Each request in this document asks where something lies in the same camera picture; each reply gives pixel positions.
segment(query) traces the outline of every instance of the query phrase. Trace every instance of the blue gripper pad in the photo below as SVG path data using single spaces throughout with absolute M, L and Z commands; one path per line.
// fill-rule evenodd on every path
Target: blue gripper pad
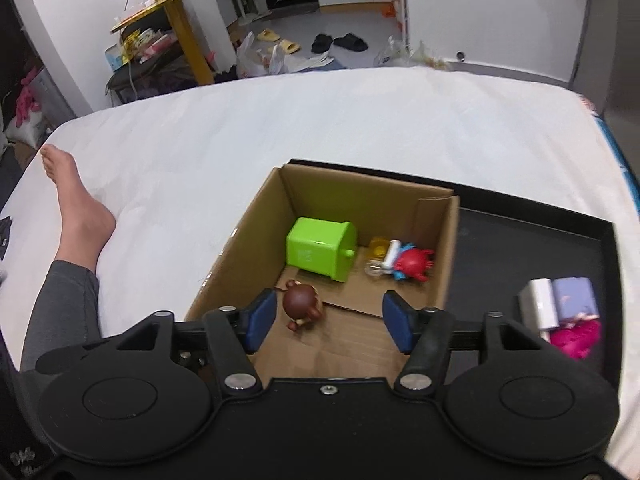
M 248 354 L 257 352 L 260 345 L 262 345 L 276 319 L 277 309 L 278 298 L 276 291 L 266 288 L 243 311 L 243 314 L 248 317 L 246 335 L 244 336 L 244 350 Z
M 418 313 L 397 292 L 388 290 L 382 298 L 382 319 L 398 350 L 410 354 L 419 336 L 415 333 Z

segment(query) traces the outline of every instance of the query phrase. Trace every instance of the black tray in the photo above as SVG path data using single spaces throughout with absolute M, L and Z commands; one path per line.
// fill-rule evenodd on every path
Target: black tray
M 481 320 L 489 310 L 518 318 L 517 294 L 529 280 L 589 278 L 600 311 L 602 339 L 584 363 L 618 389 L 622 289 L 610 222 L 525 198 L 431 178 L 309 160 L 293 159 L 290 163 L 452 189 L 460 197 L 461 210 L 446 305 L 458 319 Z M 476 354 L 455 352 L 449 380 L 477 365 Z

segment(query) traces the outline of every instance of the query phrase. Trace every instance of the brown toy figure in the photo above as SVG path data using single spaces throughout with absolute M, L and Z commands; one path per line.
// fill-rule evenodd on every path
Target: brown toy figure
M 301 326 L 311 321 L 317 321 L 322 317 L 321 301 L 318 292 L 311 285 L 304 285 L 296 280 L 287 282 L 287 291 L 282 298 L 282 307 L 285 314 L 291 318 L 287 328 L 296 332 Z

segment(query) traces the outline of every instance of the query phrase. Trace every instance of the purple box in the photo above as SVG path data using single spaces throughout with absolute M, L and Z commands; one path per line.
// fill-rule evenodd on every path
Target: purple box
M 589 278 L 553 280 L 552 288 L 561 324 L 600 317 Z

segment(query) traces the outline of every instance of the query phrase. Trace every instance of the black slipper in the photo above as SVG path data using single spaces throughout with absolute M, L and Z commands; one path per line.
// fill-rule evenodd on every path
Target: black slipper
M 314 44 L 311 46 L 311 52 L 314 54 L 324 54 L 331 44 L 334 42 L 334 38 L 327 34 L 318 34 L 314 40 Z
M 364 52 L 369 48 L 369 45 L 365 43 L 362 38 L 357 37 L 354 34 L 346 34 L 341 38 L 335 38 L 334 45 L 341 46 L 347 50 L 354 52 Z

